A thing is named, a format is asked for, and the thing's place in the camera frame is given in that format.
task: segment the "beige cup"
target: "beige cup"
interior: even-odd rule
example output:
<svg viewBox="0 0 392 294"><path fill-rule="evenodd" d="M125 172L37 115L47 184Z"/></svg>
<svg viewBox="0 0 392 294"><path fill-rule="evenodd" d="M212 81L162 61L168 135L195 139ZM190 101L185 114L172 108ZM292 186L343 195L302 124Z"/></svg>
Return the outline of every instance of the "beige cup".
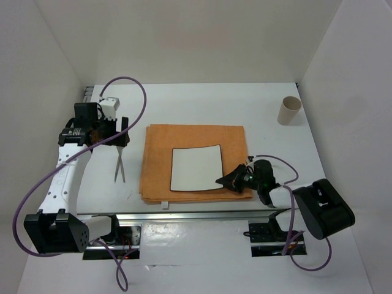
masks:
<svg viewBox="0 0 392 294"><path fill-rule="evenodd" d="M287 126L291 123L294 116L299 112L302 107L301 101L293 96L287 96L283 98L281 109L277 116L277 121L283 126Z"/></svg>

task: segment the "orange towel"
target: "orange towel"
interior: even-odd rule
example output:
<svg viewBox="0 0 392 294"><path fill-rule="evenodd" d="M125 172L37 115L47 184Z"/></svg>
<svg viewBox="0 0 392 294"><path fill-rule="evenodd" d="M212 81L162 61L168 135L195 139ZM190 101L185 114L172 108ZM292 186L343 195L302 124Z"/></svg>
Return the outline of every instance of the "orange towel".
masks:
<svg viewBox="0 0 392 294"><path fill-rule="evenodd" d="M243 127L153 124L146 129L140 193L146 202L196 202L252 198L250 190L236 194L227 189L200 192L170 190L173 148L220 145L224 175L244 163L247 146Z"/></svg>

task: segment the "white square plate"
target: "white square plate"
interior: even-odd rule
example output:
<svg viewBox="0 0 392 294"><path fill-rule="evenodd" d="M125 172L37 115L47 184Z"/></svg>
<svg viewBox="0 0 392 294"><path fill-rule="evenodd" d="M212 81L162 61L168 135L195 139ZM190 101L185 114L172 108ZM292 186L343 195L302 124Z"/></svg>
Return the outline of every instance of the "white square plate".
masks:
<svg viewBox="0 0 392 294"><path fill-rule="evenodd" d="M223 188L215 183L223 177L221 146L173 149L171 191L206 191Z"/></svg>

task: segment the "scissors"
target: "scissors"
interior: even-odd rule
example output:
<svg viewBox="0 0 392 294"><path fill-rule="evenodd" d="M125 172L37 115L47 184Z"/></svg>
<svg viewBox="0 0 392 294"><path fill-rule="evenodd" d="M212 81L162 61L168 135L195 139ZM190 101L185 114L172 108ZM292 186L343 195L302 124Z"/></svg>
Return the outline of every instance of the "scissors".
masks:
<svg viewBox="0 0 392 294"><path fill-rule="evenodd" d="M123 159L122 159L123 149L124 149L124 147L117 146L118 159L117 159L117 165L116 165L116 171L115 171L115 182L117 180L118 170L120 167L121 167L122 181L125 182L125 173L124 173L124 166L123 166Z"/></svg>

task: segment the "wall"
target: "wall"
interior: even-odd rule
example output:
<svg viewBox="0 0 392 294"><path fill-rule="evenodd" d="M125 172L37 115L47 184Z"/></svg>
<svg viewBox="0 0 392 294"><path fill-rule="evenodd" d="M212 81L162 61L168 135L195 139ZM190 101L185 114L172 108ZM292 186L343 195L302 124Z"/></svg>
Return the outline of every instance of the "wall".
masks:
<svg viewBox="0 0 392 294"><path fill-rule="evenodd" d="M16 293L27 256L10 221L24 194L55 166L58 134L83 88L34 2L2 0L0 28L0 292ZM36 211L45 187L22 215Z"/></svg>
<svg viewBox="0 0 392 294"><path fill-rule="evenodd" d="M392 262L391 11L343 0L299 88L325 173L356 210L375 293L386 293Z"/></svg>
<svg viewBox="0 0 392 294"><path fill-rule="evenodd" d="M85 85L299 81L341 0L36 0Z"/></svg>

